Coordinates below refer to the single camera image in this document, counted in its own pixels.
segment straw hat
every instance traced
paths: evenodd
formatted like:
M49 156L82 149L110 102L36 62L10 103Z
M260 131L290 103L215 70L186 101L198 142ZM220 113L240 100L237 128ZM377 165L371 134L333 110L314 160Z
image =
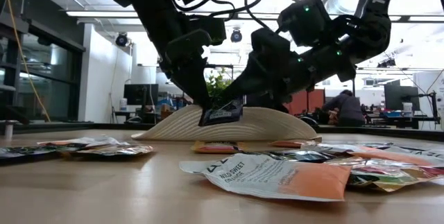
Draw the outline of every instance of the straw hat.
M174 141L275 141L313 139L317 136L304 121L277 110L262 107L244 107L241 120L199 127L202 108L188 105L142 134L136 140Z

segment table surface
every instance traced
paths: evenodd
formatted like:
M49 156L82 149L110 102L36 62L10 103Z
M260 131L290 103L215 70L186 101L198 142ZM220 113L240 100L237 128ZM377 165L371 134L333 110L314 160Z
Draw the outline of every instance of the table surface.
M80 130L15 135L2 146L33 145L106 134L130 141L135 131ZM394 142L443 148L430 141L365 135L323 135L323 142ZM183 160L198 155L188 141L145 141L156 153L127 162L49 160L0 166L2 223L444 223L444 180L394 193L347 191L343 203L267 200L224 191L199 175L183 173ZM269 149L252 142L253 150Z

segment ceiling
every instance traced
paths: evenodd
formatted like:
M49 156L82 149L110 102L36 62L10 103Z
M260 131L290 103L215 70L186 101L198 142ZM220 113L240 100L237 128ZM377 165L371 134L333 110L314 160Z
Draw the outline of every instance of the ceiling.
M131 7L122 8L113 0L53 0L65 10L133 10ZM244 5L244 0L226 0L231 1L236 7ZM262 2L253 8L253 12L279 13L291 3L290 0L262 0ZM326 8L329 13L343 14L353 13L357 5L357 0L328 0ZM214 3L207 3L197 11L212 12L217 10L229 9L230 7L216 5ZM390 8L390 15L444 15L442 5L439 0L392 0ZM113 33L113 28L118 26L138 26L140 21L138 19L102 19L100 22L94 21L98 24L98 28L104 26L108 31ZM273 21L268 21L272 29L277 28L277 24ZM228 37L234 28L240 28L244 39L241 43L233 44L226 40L221 46L214 46L210 49L215 62L220 59L221 62L245 64L248 58L248 52L251 50L250 34L259 28L259 25L251 20L232 20L226 24L226 31ZM444 38L444 24L393 24L391 43L387 49L387 55L407 60L405 57L418 48L419 46L430 45L430 42L441 43ZM146 35L140 37L141 42L147 42ZM292 46L292 50L301 52L304 48ZM361 63L363 67L376 67L376 64L385 59L386 54ZM418 66L418 59L414 61L404 62L403 65L414 67Z

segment red object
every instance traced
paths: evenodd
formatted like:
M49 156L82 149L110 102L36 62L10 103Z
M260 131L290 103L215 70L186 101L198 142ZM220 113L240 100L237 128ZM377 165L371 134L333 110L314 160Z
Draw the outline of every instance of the red object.
M307 92L301 91L291 95L293 100L291 103L285 103L284 106L289 110L289 114L301 114L307 110ZM315 89L308 94L309 112L314 112L317 107L323 107L325 103L325 91L323 89Z

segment security camera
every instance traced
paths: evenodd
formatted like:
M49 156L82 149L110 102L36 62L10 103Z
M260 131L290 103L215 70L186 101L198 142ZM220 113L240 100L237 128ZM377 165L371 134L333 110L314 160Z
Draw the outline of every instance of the security camera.
M116 38L116 45L120 47L127 47L131 44L131 39L128 37L128 33L119 33Z
M242 41L242 33L240 29L234 29L233 33L231 34L231 42L233 43L239 43Z

